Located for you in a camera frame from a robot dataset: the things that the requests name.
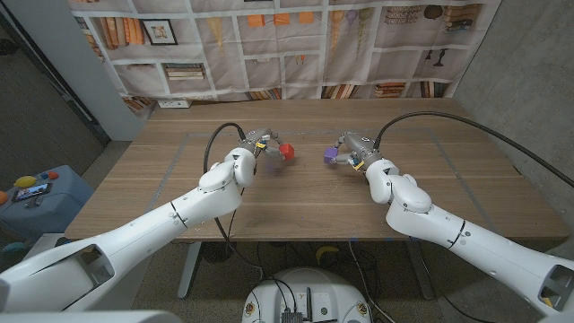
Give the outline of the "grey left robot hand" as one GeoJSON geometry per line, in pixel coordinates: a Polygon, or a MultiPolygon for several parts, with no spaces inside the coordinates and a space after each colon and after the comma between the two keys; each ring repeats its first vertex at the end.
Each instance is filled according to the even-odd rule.
{"type": "Polygon", "coordinates": [[[269,146],[269,141],[275,141],[279,146],[283,144],[283,140],[277,132],[268,127],[259,128],[246,133],[245,138],[240,141],[239,147],[253,153],[255,158],[257,158],[260,153],[264,153],[268,156],[278,157],[283,160],[283,153],[278,147],[269,146]]]}

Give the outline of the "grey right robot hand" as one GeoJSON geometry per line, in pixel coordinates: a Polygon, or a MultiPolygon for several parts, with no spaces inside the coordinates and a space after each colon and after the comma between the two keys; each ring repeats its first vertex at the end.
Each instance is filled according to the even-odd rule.
{"type": "Polygon", "coordinates": [[[338,153],[333,159],[334,164],[349,164],[357,171],[366,171],[368,167],[383,157],[374,147],[375,141],[355,132],[344,132],[334,145],[339,149],[344,144],[351,151],[347,154],[338,153]]]}

